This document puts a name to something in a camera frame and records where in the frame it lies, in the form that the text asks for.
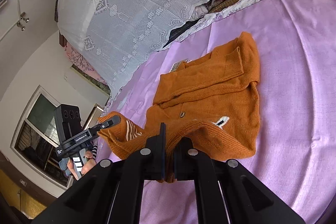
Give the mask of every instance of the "wall hook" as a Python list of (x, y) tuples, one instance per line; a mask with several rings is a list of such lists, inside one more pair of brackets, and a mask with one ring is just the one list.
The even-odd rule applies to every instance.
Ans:
[(26, 12), (23, 12), (23, 13), (20, 15), (20, 17), (21, 17), (22, 20), (24, 20), (24, 21), (27, 23), (27, 22), (29, 21), (29, 17), (24, 18), (25, 15), (26, 15)]
[(24, 31), (25, 28), (26, 28), (25, 26), (23, 26), (23, 25), (21, 24), (20, 21), (16, 22), (16, 25), (17, 25), (19, 28), (21, 28), (22, 31)]

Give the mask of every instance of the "purple bedsheet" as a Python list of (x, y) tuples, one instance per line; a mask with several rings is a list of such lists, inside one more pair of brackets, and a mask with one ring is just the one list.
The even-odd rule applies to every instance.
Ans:
[[(335, 11), (336, 0), (262, 0), (151, 54), (110, 110), (143, 126), (161, 74), (250, 32), (261, 63), (261, 128), (256, 155), (240, 162), (312, 224), (336, 192)], [(97, 160), (117, 159), (100, 146)], [(197, 223), (193, 182), (145, 182), (140, 223)]]

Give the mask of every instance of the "white stripe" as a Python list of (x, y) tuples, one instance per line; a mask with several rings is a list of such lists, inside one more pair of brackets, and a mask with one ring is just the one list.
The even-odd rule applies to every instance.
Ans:
[(127, 122), (126, 140), (128, 141), (128, 136), (129, 136), (129, 123), (128, 123), (128, 120), (126, 120), (126, 122)]
[(133, 122), (130, 122), (131, 123), (131, 125), (132, 125), (132, 130), (131, 130), (131, 132), (130, 132), (130, 136), (131, 136), (131, 139), (133, 139), (133, 133), (134, 133), (134, 124), (133, 124)]
[(221, 117), (217, 122), (213, 122), (216, 126), (222, 129), (223, 125), (227, 123), (230, 118), (227, 116)]
[(134, 134), (134, 132), (136, 131), (136, 127), (135, 127), (135, 124), (133, 124), (133, 131), (132, 131), (132, 139), (134, 139), (136, 136)]
[(133, 139), (136, 138), (136, 135), (135, 135), (134, 130), (133, 130), (133, 132), (132, 132), (132, 136), (133, 136)]
[(129, 134), (128, 134), (129, 135), (129, 140), (131, 140), (131, 138), (132, 138), (131, 132), (132, 132), (132, 123), (131, 123), (131, 121), (129, 121)]

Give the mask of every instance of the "orange cardigan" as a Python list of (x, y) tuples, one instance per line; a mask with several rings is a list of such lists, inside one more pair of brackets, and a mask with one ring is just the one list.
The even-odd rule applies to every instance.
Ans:
[(182, 137), (215, 160), (244, 158), (255, 154), (260, 127), (260, 65), (256, 44), (243, 32), (207, 55), (176, 71), (161, 75), (153, 106), (147, 110), (142, 129), (118, 112), (120, 124), (99, 132), (121, 159), (143, 148), (148, 137), (166, 124), (166, 163), (172, 181), (172, 155)]

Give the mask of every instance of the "finger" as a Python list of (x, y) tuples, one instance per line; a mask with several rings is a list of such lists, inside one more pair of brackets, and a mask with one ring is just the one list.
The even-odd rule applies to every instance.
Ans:
[(90, 159), (90, 160), (88, 160), (88, 161), (84, 164), (81, 173), (82, 173), (83, 175), (85, 175), (85, 174), (86, 174), (87, 172), (89, 172), (89, 171), (90, 171), (96, 164), (97, 164), (97, 162), (96, 162), (94, 159)]
[(67, 167), (70, 170), (71, 174), (75, 177), (76, 180), (78, 180), (78, 176), (76, 174), (76, 171), (74, 169), (74, 163), (71, 159), (68, 160)]
[(86, 156), (88, 159), (93, 158), (93, 154), (92, 154), (92, 152), (89, 151), (89, 150), (87, 150), (87, 151), (85, 152), (85, 156)]

